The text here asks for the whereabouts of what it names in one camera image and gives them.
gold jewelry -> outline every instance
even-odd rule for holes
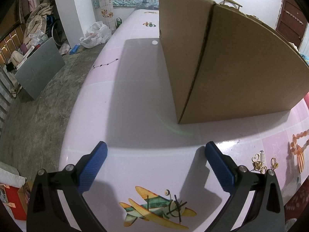
[[[252,162],[256,162],[256,161],[260,162],[259,158],[260,158],[260,154],[257,153],[254,157],[252,157]]]
[[[264,174],[267,170],[265,164],[265,153],[263,150],[260,151],[260,154],[257,153],[254,157],[252,157],[252,164],[254,171],[260,171],[260,173]]]
[[[266,167],[266,166],[264,166],[264,167],[261,168],[261,174],[265,174],[266,171],[267,171],[267,167]]]
[[[270,163],[271,163],[271,169],[272,170],[275,170],[279,166],[275,157],[271,158]]]

cardboard box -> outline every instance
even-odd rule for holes
[[[28,203],[26,201],[26,193],[25,191],[30,191],[32,190],[32,187],[33,187],[33,182],[32,181],[26,181],[25,185],[22,186],[18,191],[17,191],[17,194],[18,194],[18,197],[20,199],[20,202],[21,202],[21,205],[23,206],[23,209],[25,211],[25,213],[27,214],[27,211],[28,211]]]
[[[160,39],[179,123],[292,109],[309,68],[277,32],[212,0],[159,0]]]

concrete floor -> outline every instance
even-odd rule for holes
[[[104,44],[63,57],[65,66],[34,101],[22,89],[12,102],[0,137],[0,161],[34,180],[58,171],[65,129],[79,90]]]

white plastic bag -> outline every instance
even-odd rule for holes
[[[100,21],[91,25],[85,35],[79,39],[80,44],[86,48],[93,48],[104,44],[112,36],[112,31]]]
[[[43,35],[44,35],[44,33],[42,31],[37,31],[33,34],[29,34],[29,37],[31,38],[31,40],[29,42],[30,47],[31,46],[37,46]]]

red patterned cloth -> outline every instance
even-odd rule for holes
[[[306,179],[293,197],[285,204],[285,221],[298,218],[309,201],[309,180]]]

